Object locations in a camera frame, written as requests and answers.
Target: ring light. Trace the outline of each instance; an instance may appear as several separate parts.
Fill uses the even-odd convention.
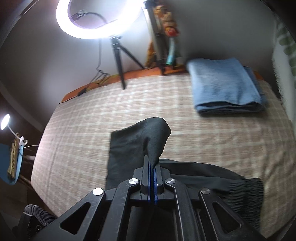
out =
[[[127,0],[122,14],[111,23],[96,29],[82,28],[73,23],[68,9],[71,0],[60,0],[57,5],[57,22],[67,34],[80,39],[107,38],[124,32],[139,16],[143,0]]]

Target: beige striped fabric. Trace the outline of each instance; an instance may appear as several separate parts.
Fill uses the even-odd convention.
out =
[[[296,213],[296,144],[291,123],[268,83],[264,113],[201,117],[188,74],[152,76],[94,89],[59,104],[36,155],[32,186],[61,215],[94,188],[104,188],[110,133],[148,117],[172,133],[162,158],[218,165],[264,182],[261,233],[268,237]]]

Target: plaid bedsheet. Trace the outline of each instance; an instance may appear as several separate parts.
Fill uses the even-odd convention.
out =
[[[260,114],[201,117],[188,74],[152,76],[104,86],[59,104],[36,155],[32,186],[61,215],[87,193],[104,188],[110,133],[148,117],[172,133],[161,158],[218,165],[264,182],[261,233],[268,237],[296,213],[296,144],[291,123],[268,83]]]

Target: metal screw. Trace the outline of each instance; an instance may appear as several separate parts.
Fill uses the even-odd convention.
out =
[[[102,188],[96,188],[93,190],[93,194],[96,196],[102,195],[103,194],[103,189]]]
[[[173,178],[168,178],[168,179],[166,180],[166,183],[167,183],[167,184],[174,184],[175,182],[176,182],[176,180],[173,179]]]
[[[130,184],[137,184],[139,182],[138,179],[136,178],[131,178],[129,181],[128,181]]]
[[[205,195],[208,195],[208,194],[210,194],[211,193],[211,190],[210,189],[208,189],[208,188],[202,188],[202,194],[205,194]]]

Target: white cable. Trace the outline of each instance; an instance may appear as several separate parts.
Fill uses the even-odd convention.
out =
[[[31,146],[39,146],[39,145],[31,145]],[[27,147],[31,147],[31,146],[23,147],[23,148],[21,148],[20,150],[22,150],[22,149],[24,149],[24,148],[27,148]]]

